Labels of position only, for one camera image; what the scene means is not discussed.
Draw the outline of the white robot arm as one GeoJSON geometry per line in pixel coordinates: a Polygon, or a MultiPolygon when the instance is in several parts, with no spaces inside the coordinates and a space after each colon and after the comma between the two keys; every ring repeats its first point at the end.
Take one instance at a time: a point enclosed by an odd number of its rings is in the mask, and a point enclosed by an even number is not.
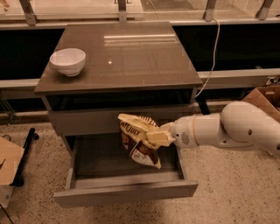
{"type": "Polygon", "coordinates": [[[280,123],[245,101],[229,103],[220,113],[183,116],[146,133],[151,143],[180,149],[212,145],[237,149],[252,145],[270,155],[280,153],[280,123]]]}

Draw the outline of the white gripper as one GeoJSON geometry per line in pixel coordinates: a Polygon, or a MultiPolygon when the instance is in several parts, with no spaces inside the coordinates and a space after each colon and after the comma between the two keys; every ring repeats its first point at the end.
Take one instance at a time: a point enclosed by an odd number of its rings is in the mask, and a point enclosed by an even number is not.
{"type": "Polygon", "coordinates": [[[184,116],[175,122],[165,123],[159,127],[161,131],[147,132],[147,140],[161,146],[169,146],[174,142],[182,149],[193,148],[195,146],[193,120],[193,116],[184,116]]]}

